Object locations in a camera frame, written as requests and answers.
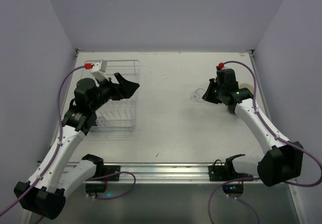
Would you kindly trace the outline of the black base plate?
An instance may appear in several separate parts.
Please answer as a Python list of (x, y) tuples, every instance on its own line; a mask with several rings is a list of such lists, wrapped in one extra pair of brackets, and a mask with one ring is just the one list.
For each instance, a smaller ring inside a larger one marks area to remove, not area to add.
[(212, 165), (208, 166), (208, 175), (210, 182), (241, 178), (241, 174), (235, 171), (232, 161), (222, 162), (221, 160), (216, 160)]
[(102, 165), (98, 167), (93, 178), (101, 181), (119, 181), (120, 165)]

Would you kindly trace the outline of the black mug with handle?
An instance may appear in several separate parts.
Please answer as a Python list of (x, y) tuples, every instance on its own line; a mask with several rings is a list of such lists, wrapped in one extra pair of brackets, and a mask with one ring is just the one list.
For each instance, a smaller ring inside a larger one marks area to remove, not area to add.
[(253, 85), (250, 85), (250, 84), (246, 84), (246, 83), (240, 84), (239, 88), (240, 89), (247, 88), (251, 92), (254, 91), (254, 86)]

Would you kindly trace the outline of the clear glass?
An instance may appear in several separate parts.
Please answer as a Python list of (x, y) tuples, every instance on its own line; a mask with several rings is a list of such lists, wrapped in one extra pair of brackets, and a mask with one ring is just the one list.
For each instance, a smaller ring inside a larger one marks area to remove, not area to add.
[(205, 94), (205, 90), (203, 88), (198, 88), (196, 89), (192, 94), (191, 94), (191, 100), (193, 102), (198, 102), (198, 103), (203, 103), (203, 95)]
[(109, 121), (105, 117), (100, 116), (96, 120), (96, 125), (97, 125), (97, 127), (108, 127)]

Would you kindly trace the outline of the aluminium mounting rail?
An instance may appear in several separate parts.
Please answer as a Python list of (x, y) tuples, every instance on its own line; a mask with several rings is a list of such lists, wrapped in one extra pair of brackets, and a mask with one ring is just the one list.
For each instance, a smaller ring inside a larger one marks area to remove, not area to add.
[(111, 179), (87, 181), (89, 184), (208, 184), (223, 183), (227, 177), (214, 174), (212, 163), (104, 163), (105, 174), (121, 171)]

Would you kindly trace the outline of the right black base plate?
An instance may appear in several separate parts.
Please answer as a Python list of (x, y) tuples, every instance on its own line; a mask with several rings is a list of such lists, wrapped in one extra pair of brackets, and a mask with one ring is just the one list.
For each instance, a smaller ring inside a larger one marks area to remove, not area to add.
[(235, 171), (232, 161), (222, 162), (221, 160), (216, 160), (212, 165), (208, 166), (208, 175), (210, 182), (241, 178), (241, 174)]

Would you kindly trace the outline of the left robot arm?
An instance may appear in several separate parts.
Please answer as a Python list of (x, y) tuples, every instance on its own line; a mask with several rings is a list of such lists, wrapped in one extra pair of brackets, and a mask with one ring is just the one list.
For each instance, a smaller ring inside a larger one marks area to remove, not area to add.
[(104, 160), (87, 154), (65, 176), (63, 171), (78, 145), (97, 120), (96, 111), (108, 101), (131, 98), (139, 84), (115, 73), (110, 78), (83, 78), (76, 84), (74, 98), (60, 125), (59, 136), (40, 166), (27, 182), (18, 182), (14, 193), (21, 207), (48, 219), (62, 212), (67, 197), (87, 180), (104, 178)]

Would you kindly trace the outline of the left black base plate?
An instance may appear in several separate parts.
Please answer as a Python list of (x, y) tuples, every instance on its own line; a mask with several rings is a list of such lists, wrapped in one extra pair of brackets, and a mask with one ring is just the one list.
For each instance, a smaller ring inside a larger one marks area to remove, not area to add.
[(120, 165), (102, 165), (98, 167), (93, 178), (101, 181), (119, 181)]

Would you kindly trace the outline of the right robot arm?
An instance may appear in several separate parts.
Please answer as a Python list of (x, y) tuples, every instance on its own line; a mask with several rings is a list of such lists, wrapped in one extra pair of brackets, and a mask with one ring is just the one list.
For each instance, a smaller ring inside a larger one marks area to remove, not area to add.
[(226, 158), (224, 166), (229, 177), (255, 176), (270, 187), (301, 174), (302, 145), (295, 142), (296, 147), (292, 147), (280, 141), (283, 134), (256, 106), (251, 91), (239, 87), (233, 69), (218, 68), (217, 77), (209, 80), (202, 98), (206, 102), (226, 105), (231, 114), (246, 124), (263, 151), (264, 155), (259, 158), (248, 158), (244, 154)]

